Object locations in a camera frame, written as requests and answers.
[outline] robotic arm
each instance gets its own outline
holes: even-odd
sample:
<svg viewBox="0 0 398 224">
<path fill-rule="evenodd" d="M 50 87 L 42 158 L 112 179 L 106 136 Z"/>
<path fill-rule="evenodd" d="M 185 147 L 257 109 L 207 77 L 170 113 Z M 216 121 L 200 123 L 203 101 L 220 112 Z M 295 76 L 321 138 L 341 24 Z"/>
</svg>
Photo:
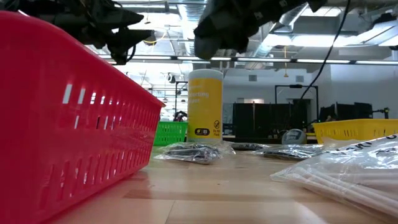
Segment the robotic arm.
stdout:
<svg viewBox="0 0 398 224">
<path fill-rule="evenodd" d="M 246 51 L 260 26 L 308 2 L 312 11 L 326 0 L 209 0 L 195 34 L 195 55 L 208 60 L 218 49 Z"/>
<path fill-rule="evenodd" d="M 108 46 L 118 65 L 134 55 L 135 45 L 150 37 L 152 30 L 129 30 L 144 16 L 116 7 L 112 0 L 0 0 L 0 10 L 18 11 L 54 24 L 85 45 Z M 127 58 L 131 48 L 133 54 Z"/>
</svg>

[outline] red plastic basket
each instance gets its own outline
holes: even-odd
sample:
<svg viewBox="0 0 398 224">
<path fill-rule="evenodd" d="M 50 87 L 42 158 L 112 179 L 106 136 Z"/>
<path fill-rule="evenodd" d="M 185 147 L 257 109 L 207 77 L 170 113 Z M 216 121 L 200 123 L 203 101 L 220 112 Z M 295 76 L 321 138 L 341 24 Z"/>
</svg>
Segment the red plastic basket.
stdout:
<svg viewBox="0 0 398 224">
<path fill-rule="evenodd" d="M 57 27 L 0 12 L 0 223 L 38 223 L 149 162 L 163 104 Z"/>
</svg>

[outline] yellow basket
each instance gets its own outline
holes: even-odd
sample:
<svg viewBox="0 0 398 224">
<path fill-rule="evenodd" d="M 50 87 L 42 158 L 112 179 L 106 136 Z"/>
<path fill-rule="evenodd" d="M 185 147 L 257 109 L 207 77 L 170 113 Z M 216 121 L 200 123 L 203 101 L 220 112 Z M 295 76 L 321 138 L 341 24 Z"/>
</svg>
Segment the yellow basket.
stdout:
<svg viewBox="0 0 398 224">
<path fill-rule="evenodd" d="M 318 143 L 322 137 L 335 140 L 370 140 L 398 132 L 398 119 L 352 119 L 313 124 Z"/>
</svg>

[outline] table surface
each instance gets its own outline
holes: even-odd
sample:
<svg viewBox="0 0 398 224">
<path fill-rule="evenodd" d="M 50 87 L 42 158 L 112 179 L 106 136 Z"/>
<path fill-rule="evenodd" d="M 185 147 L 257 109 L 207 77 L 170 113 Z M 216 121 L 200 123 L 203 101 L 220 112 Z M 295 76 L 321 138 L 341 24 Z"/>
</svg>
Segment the table surface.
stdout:
<svg viewBox="0 0 398 224">
<path fill-rule="evenodd" d="M 151 160 L 52 223 L 381 223 L 270 174 L 294 164 L 238 152 L 213 165 Z"/>
</svg>

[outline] green basket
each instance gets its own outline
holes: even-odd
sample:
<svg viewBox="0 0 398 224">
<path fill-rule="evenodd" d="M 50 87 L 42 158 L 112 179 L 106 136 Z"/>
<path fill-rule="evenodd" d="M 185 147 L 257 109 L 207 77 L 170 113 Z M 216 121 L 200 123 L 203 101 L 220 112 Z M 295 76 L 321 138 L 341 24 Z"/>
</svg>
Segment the green basket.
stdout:
<svg viewBox="0 0 398 224">
<path fill-rule="evenodd" d="M 176 142 L 184 142 L 187 126 L 187 122 L 159 122 L 154 145 L 167 146 Z"/>
</svg>

